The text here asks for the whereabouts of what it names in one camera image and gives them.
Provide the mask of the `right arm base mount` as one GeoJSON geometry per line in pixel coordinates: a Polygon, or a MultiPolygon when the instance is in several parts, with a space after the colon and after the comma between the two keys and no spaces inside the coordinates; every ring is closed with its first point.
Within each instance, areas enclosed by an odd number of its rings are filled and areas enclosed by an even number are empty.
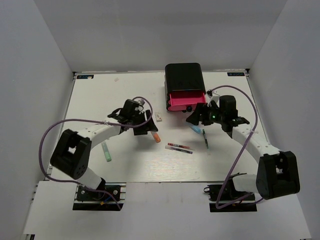
{"type": "MultiPolygon", "coordinates": [[[[253,194],[224,208],[217,209],[216,202],[221,187],[222,184],[209,184],[203,189],[203,192],[209,197],[209,211],[211,213],[247,213],[257,211],[257,205],[255,204],[256,198],[253,194]]],[[[227,185],[222,192],[218,205],[221,206],[227,204],[235,199],[245,196],[246,194],[246,192],[237,192],[234,190],[234,187],[227,185]]]]}

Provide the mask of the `white staples box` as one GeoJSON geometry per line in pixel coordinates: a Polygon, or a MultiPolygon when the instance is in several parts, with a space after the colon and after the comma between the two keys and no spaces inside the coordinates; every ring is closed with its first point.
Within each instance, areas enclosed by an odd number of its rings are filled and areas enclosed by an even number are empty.
{"type": "Polygon", "coordinates": [[[155,112],[154,116],[155,116],[155,120],[156,120],[158,123],[163,121],[161,112],[159,112],[159,111],[155,112]]]}

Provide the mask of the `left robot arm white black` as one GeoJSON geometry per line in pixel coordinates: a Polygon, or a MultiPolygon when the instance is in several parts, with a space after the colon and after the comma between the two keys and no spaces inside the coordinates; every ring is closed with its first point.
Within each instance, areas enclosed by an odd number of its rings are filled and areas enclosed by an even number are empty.
{"type": "Polygon", "coordinates": [[[105,196],[106,181],[89,168],[93,148],[112,137],[133,129],[135,136],[158,132],[153,121],[150,102],[137,96],[127,99],[123,107],[117,108],[107,117],[116,122],[85,120],[94,125],[79,131],[66,129],[61,134],[50,159],[50,164],[69,176],[72,183],[83,185],[94,199],[105,196]]]}

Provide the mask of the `corner logo sticker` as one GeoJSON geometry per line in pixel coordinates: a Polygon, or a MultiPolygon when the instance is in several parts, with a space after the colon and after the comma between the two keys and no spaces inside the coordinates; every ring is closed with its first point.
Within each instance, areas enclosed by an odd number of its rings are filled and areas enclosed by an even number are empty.
{"type": "Polygon", "coordinates": [[[227,75],[229,77],[245,77],[245,73],[244,72],[227,72],[227,75]]]}
{"type": "Polygon", "coordinates": [[[93,74],[85,74],[85,75],[77,75],[76,79],[93,79],[94,75],[93,74]]]}

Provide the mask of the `left corner logo sticker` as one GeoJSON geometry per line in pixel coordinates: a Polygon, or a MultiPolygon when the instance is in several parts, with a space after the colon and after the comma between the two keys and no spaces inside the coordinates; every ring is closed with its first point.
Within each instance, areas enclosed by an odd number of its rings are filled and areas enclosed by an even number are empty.
{"type": "Polygon", "coordinates": [[[93,79],[94,75],[93,74],[85,74],[85,75],[77,75],[76,79],[93,79]]]}

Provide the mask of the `orange highlighter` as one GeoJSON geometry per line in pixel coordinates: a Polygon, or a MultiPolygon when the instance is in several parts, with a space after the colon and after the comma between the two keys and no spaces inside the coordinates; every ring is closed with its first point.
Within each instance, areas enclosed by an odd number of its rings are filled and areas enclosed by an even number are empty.
{"type": "Polygon", "coordinates": [[[152,131],[151,132],[152,137],[154,138],[156,143],[160,143],[161,142],[161,138],[159,137],[157,132],[152,131]]]}

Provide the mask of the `green pen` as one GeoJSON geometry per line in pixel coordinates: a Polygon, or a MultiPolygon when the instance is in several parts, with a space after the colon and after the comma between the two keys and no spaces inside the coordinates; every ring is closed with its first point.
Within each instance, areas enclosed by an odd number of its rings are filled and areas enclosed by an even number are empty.
{"type": "Polygon", "coordinates": [[[202,134],[203,134],[203,138],[204,138],[206,149],[208,150],[209,149],[209,143],[208,143],[207,135],[206,135],[206,132],[205,132],[204,129],[202,129],[202,134]]]}

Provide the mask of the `right corner logo sticker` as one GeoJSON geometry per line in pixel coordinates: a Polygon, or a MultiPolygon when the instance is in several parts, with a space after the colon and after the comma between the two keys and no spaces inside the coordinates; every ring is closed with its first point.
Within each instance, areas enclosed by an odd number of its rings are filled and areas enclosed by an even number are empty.
{"type": "Polygon", "coordinates": [[[245,77],[245,73],[244,72],[227,72],[227,75],[229,77],[245,77]]]}

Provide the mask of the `black drawer cabinet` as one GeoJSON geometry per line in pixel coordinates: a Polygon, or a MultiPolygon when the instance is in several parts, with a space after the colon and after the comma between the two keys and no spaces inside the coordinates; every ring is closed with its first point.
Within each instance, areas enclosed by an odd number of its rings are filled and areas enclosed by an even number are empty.
{"type": "Polygon", "coordinates": [[[174,91],[201,90],[206,89],[202,69],[199,63],[170,63],[164,70],[165,104],[169,94],[174,91]]]}

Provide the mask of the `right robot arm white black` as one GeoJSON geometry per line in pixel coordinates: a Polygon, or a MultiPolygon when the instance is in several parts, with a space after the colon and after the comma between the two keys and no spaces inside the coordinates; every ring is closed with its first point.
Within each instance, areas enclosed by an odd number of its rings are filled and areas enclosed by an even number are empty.
{"type": "Polygon", "coordinates": [[[238,115],[234,96],[223,95],[218,102],[198,103],[186,122],[195,126],[221,125],[222,130],[256,160],[256,174],[240,173],[228,177],[225,192],[229,198],[236,200],[243,193],[257,193],[269,200],[300,191],[295,154],[278,149],[254,131],[249,121],[238,115]]]}

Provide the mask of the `pink drawer with black knob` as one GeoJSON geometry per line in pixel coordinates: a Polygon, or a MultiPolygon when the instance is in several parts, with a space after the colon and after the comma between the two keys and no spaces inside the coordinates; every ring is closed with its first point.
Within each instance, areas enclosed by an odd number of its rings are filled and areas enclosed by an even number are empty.
{"type": "Polygon", "coordinates": [[[191,112],[198,103],[206,103],[205,93],[202,90],[172,91],[168,95],[167,110],[170,112],[191,112]]]}

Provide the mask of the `green highlighter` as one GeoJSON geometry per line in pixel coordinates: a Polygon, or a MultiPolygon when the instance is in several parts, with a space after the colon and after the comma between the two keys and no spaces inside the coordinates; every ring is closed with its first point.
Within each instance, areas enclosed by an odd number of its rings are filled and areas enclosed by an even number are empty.
{"type": "Polygon", "coordinates": [[[111,157],[110,151],[108,149],[107,143],[105,141],[102,142],[101,143],[101,147],[102,147],[102,150],[103,150],[104,157],[105,157],[106,161],[107,162],[111,162],[112,161],[112,157],[111,157]]]}

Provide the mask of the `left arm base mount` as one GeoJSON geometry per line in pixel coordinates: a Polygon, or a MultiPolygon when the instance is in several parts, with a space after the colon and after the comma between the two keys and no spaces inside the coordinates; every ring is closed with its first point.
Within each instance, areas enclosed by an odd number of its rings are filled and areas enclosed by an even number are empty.
{"type": "Polygon", "coordinates": [[[82,185],[78,185],[72,210],[119,212],[125,203],[126,184],[107,183],[104,190],[108,193],[88,191],[82,185]]]}

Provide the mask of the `blue highlighter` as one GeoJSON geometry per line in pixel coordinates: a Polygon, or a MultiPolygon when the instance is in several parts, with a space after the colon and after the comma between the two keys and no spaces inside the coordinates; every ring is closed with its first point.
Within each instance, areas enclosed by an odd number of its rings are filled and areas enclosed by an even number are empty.
{"type": "Polygon", "coordinates": [[[190,128],[197,134],[201,134],[202,130],[197,125],[191,125],[190,128]]]}

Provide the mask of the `purple pen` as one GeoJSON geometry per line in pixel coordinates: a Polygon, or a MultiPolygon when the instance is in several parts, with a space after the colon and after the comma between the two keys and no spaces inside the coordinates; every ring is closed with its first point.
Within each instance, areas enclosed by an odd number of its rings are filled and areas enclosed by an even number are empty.
{"type": "Polygon", "coordinates": [[[186,149],[182,149],[182,148],[177,148],[177,147],[173,147],[173,146],[169,146],[169,145],[166,145],[166,146],[165,146],[165,149],[171,150],[171,151],[177,151],[177,152],[181,152],[181,153],[186,153],[186,154],[190,154],[190,155],[193,154],[193,152],[190,151],[190,150],[186,150],[186,149]]]}

